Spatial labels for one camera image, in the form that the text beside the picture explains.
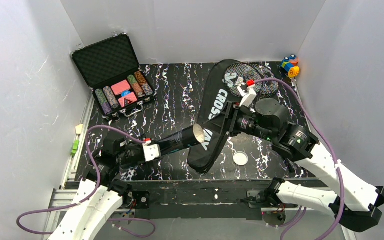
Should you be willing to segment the black shuttlecock tube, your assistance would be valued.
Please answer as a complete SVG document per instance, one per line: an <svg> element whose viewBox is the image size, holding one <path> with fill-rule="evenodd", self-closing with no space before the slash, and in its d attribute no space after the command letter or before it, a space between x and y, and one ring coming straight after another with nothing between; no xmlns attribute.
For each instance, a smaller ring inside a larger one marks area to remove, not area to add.
<svg viewBox="0 0 384 240"><path fill-rule="evenodd" d="M199 124L191 125L165 138L156 140L162 156L182 151L205 142L205 131Z"/></svg>

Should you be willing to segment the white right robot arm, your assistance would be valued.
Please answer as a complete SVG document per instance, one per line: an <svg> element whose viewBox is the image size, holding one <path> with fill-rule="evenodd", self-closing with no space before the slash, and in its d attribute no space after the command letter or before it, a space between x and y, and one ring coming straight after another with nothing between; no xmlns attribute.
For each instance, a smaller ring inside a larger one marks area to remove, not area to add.
<svg viewBox="0 0 384 240"><path fill-rule="evenodd" d="M274 178L256 196L246 198L252 205L292 204L333 216L343 227L361 233L377 226L382 217L384 186L373 186L360 179L338 160L305 127L289 121L288 109L272 98L259 100L255 110L228 102L204 127L220 134L216 146L226 137L241 133L271 142L272 149L313 173L329 187L318 190Z"/></svg>

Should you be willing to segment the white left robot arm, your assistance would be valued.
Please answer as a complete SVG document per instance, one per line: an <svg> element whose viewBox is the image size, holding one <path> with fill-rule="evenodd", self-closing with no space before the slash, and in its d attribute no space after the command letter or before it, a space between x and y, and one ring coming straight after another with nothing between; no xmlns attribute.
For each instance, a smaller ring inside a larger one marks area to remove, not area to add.
<svg viewBox="0 0 384 240"><path fill-rule="evenodd" d="M120 169L134 167L160 157L157 144L122 138L107 138L93 154L96 165L80 185L62 221L50 234L50 240L93 240L113 213L125 206L131 210L136 201L132 186L116 179Z"/></svg>

